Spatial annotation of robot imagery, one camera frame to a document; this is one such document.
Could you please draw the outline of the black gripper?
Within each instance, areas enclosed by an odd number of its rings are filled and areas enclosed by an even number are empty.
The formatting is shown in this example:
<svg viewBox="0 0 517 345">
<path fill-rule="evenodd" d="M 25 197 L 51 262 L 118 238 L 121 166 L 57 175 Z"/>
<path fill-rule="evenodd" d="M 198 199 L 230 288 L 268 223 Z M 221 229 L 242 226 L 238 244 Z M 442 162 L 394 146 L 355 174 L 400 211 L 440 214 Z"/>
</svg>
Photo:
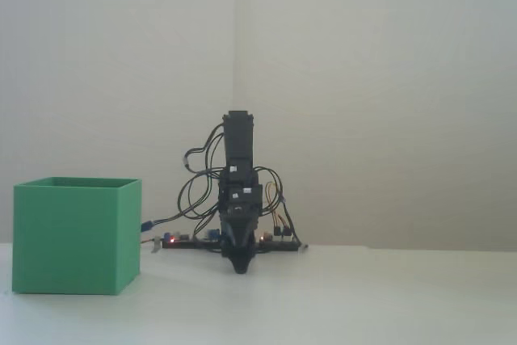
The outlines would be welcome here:
<svg viewBox="0 0 517 345">
<path fill-rule="evenodd" d="M 263 210 L 263 185 L 251 183 L 220 183 L 218 187 L 218 212 L 221 220 L 221 254 L 233 265 L 237 274 L 246 274 L 255 256 L 255 230 L 258 221 L 252 219 L 245 228 L 242 243 L 242 264 L 233 226 L 228 218 L 257 218 Z"/>
</svg>

